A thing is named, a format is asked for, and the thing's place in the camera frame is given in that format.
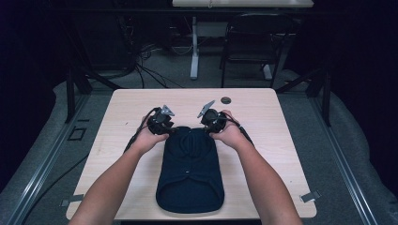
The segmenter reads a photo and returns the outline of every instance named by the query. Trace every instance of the hand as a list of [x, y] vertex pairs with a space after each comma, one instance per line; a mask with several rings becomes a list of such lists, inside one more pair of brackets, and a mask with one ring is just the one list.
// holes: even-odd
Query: hand
[[[229, 111], [222, 111], [227, 114], [228, 118], [232, 118], [237, 121]], [[215, 140], [220, 140], [226, 145], [237, 149], [237, 146], [241, 143], [248, 142], [245, 136], [240, 132], [240, 129], [231, 121], [227, 121], [225, 124], [225, 128], [220, 133], [210, 133], [210, 137]]]
[[162, 134], [162, 135], [155, 135], [153, 134], [149, 128], [146, 126], [147, 119], [144, 121], [145, 128], [143, 128], [137, 138], [135, 139], [135, 142], [132, 143], [130, 149], [136, 149], [137, 151], [140, 152], [140, 155], [145, 154], [149, 150], [151, 150], [156, 143], [162, 142], [166, 140], [169, 137], [169, 134]]

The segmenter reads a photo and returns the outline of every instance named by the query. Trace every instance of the person's left arm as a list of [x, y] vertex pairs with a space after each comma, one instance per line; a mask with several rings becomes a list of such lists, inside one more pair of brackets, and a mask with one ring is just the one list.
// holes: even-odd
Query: person's left arm
[[136, 141], [108, 168], [84, 195], [69, 224], [112, 224], [141, 156], [168, 134], [153, 135], [146, 127]]

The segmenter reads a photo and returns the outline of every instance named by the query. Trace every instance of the desk top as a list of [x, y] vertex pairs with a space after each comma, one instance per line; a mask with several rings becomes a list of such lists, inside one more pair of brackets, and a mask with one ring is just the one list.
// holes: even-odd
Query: desk top
[[173, 0], [174, 7], [311, 8], [312, 0]]
[[[221, 98], [229, 97], [230, 104]], [[151, 109], [166, 104], [176, 116], [174, 127], [202, 128], [196, 118], [203, 105], [216, 100], [212, 109], [230, 110], [245, 127], [260, 154], [277, 171], [289, 190], [302, 218], [316, 214], [313, 202], [299, 196], [310, 192], [298, 154], [272, 89], [136, 89], [116, 90], [99, 127], [96, 140], [85, 163], [74, 195], [85, 194], [94, 181], [122, 154]], [[140, 160], [116, 220], [178, 220], [259, 218], [250, 196], [245, 176], [235, 150], [216, 141], [225, 199], [218, 211], [205, 214], [174, 214], [162, 210], [155, 193], [161, 173], [164, 142], [159, 142]], [[67, 212], [71, 218], [80, 202], [72, 202]]]

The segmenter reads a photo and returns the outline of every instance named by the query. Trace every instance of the person's left hand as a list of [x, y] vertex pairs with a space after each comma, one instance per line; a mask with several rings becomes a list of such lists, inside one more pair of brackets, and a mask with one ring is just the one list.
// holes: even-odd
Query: person's left hand
[[132, 143], [131, 148], [136, 149], [141, 155], [151, 150], [156, 143], [162, 142], [169, 137], [169, 134], [155, 135], [148, 127], [146, 127], [147, 119], [144, 121], [145, 128], [138, 134], [135, 142]]

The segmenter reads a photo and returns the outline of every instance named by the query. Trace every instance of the person's right arm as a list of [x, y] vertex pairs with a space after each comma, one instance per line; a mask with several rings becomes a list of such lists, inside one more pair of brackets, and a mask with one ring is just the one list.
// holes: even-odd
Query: person's right arm
[[[230, 112], [223, 112], [232, 117]], [[302, 224], [281, 177], [234, 123], [227, 122], [221, 133], [210, 133], [210, 135], [237, 151], [262, 224]]]

